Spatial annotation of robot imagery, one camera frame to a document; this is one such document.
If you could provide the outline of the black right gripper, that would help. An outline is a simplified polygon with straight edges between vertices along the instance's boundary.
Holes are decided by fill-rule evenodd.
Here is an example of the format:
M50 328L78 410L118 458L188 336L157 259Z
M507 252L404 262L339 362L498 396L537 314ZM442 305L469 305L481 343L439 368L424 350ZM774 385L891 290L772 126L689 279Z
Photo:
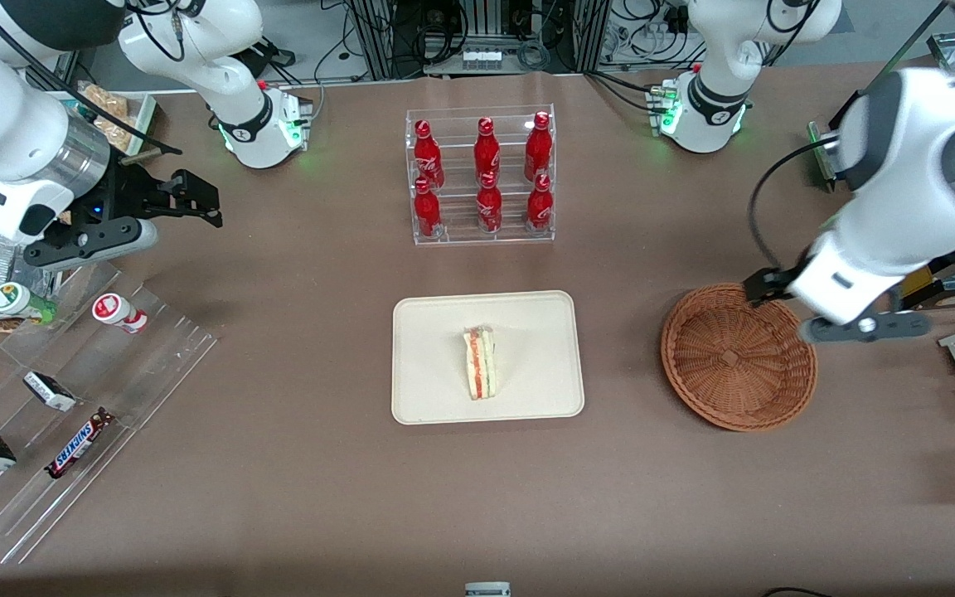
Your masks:
M173 208L171 196L192 209ZM153 218L200 218L215 228L223 226L219 192L204 178L176 170L171 196L144 167L111 163L94 188L73 201L71 233L87 241L131 241L140 234L138 222Z

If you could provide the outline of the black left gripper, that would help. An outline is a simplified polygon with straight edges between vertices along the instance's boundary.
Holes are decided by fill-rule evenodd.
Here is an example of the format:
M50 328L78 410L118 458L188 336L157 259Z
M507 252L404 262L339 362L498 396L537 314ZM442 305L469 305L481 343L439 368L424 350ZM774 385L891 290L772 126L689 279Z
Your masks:
M791 269L776 267L758 269L757 272L743 280L746 301L750 306L758 308L773 301L795 299L795 294L789 290L789 287L800 273L800 265Z

